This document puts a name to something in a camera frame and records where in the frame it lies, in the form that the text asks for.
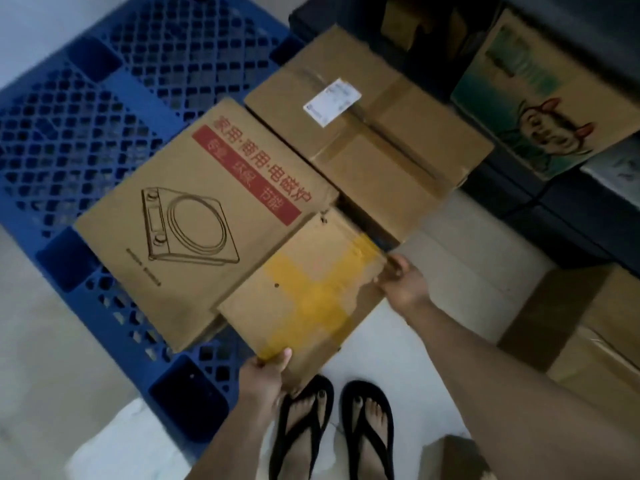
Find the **flip-flop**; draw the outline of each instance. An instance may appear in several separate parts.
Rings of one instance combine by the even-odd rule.
[[[289,410],[291,405],[297,403],[308,397],[317,395],[318,392],[324,390],[326,394],[326,409],[324,410],[324,421],[322,424],[318,421],[318,402],[314,402],[311,407],[311,411],[308,412],[304,418],[298,421],[293,427],[286,433],[287,430],[287,418],[289,417]],[[300,435],[307,429],[311,430],[311,466],[309,468],[309,478],[311,478],[311,472],[316,464],[318,452],[320,451],[320,439],[324,434],[324,430],[329,424],[329,418],[331,417],[331,410],[333,407],[333,385],[324,376],[317,375],[311,382],[305,387],[302,392],[293,399],[290,395],[287,395],[282,401],[282,407],[280,408],[280,418],[278,419],[278,429],[276,434],[276,441],[273,445],[273,452],[271,453],[271,460],[269,461],[269,480],[277,480],[280,475],[280,469],[282,468],[282,462],[285,455],[290,450],[291,446],[300,437]]]
[[[360,410],[356,427],[353,428],[353,404],[356,397],[362,399],[362,409]],[[364,405],[367,399],[372,399],[373,402],[379,404],[382,411],[387,415],[387,446],[382,443],[382,440],[365,417]],[[349,478],[351,480],[358,480],[360,441],[364,436],[369,440],[378,457],[380,457],[387,480],[394,480],[394,418],[391,414],[391,406],[385,393],[382,392],[378,386],[370,382],[351,381],[342,390],[340,412],[342,414],[342,426],[344,428],[344,437],[347,440],[347,450],[349,453]]]

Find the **person's right arm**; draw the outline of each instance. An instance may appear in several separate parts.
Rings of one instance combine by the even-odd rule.
[[[637,479],[640,443],[578,396],[436,307],[402,256],[380,275],[389,303],[418,333],[498,480]]]

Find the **induction cooker illustration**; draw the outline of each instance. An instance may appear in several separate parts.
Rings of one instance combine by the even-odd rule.
[[[220,202],[162,187],[142,189],[149,259],[223,266],[240,261]]]

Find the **forearm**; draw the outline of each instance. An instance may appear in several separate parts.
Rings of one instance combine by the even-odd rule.
[[[428,300],[407,315],[497,478],[617,479],[640,471],[635,440],[590,405]]]
[[[238,401],[186,480],[254,480],[270,411]]]

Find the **foot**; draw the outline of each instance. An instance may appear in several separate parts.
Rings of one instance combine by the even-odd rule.
[[[364,407],[364,417],[373,428],[373,431],[380,437],[382,443],[387,446],[388,420],[387,415],[382,411],[378,403],[372,399],[362,402],[361,397],[356,397],[353,402],[353,424],[355,430],[360,417],[360,411]],[[372,444],[363,436],[360,440],[360,462],[358,464],[358,480],[387,480],[385,468],[378,453],[373,449]]]
[[[301,401],[297,401],[289,408],[287,427],[285,434],[293,428],[301,419],[309,414],[314,403],[318,403],[318,423],[324,423],[324,411],[326,409],[326,393],[321,390]],[[278,480],[308,480],[311,468],[311,430],[307,428],[291,445],[282,460],[282,468]]]

